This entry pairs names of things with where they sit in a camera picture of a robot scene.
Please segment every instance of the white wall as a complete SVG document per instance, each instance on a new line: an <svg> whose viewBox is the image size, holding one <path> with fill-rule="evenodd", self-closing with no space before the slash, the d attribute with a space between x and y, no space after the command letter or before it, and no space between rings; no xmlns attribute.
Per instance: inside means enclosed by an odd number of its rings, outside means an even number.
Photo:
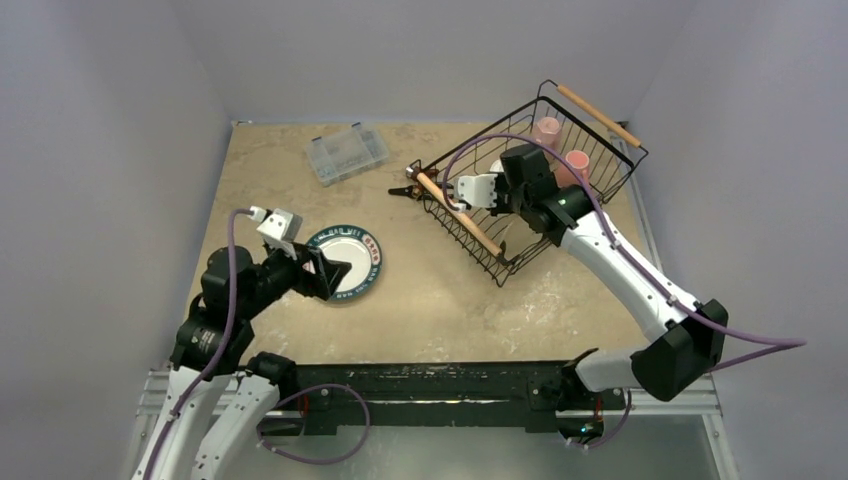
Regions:
<svg viewBox="0 0 848 480"><path fill-rule="evenodd" d="M694 0L172 0L233 118L489 120L547 77L630 116Z"/></svg>
<svg viewBox="0 0 848 480"><path fill-rule="evenodd" d="M117 477L228 131L165 0L0 7L3 478Z"/></svg>
<svg viewBox="0 0 848 480"><path fill-rule="evenodd" d="M744 479L848 475L846 24L843 0L701 0L632 122L671 276L810 341L717 375Z"/></svg>

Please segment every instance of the wooden handle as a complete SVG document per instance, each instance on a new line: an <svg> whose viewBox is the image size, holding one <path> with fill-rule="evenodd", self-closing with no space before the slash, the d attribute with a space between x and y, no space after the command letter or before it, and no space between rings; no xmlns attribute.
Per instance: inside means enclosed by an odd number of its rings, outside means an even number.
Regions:
<svg viewBox="0 0 848 480"><path fill-rule="evenodd" d="M605 127L612 130L612 132L618 135L619 137L623 138L625 142L629 143L630 145L633 145L636 148L639 148L639 146L642 145L641 140L634 137L627 130L621 128L621 125L610 120L608 116L601 113L600 110L590 105L589 102L587 102L586 100L580 98L579 95L572 92L571 89L569 89L565 85L557 85L557 91L561 93L565 98L574 102L575 105L582 108L583 111L595 117L595 120L603 123Z"/></svg>
<svg viewBox="0 0 848 480"><path fill-rule="evenodd" d="M430 177L424 175L423 173L419 173L418 176L415 177L415 179L418 180L418 182L424 188L426 188L428 192L430 192L430 195L433 195L433 197L435 197L436 200L438 200L439 203L442 204L442 206L444 206L449 212L451 212L451 214L457 220L459 220L459 223L461 223L468 230L468 232L471 233L471 235L474 235L474 238L479 240L480 243L483 244L484 247L486 247L486 250L491 252L491 254L496 257L500 256L501 253L503 253L503 250L501 250L499 246L495 245L495 242L489 239L489 237L486 236L485 233L483 233L483 230L480 230L480 227L478 227L477 224L474 223L474 220L471 220L471 218L466 215L465 212L456 212L452 210L448 204L445 203L445 198L442 194L442 189L439 188L438 185L433 183L433 181L430 180Z"/></svg>

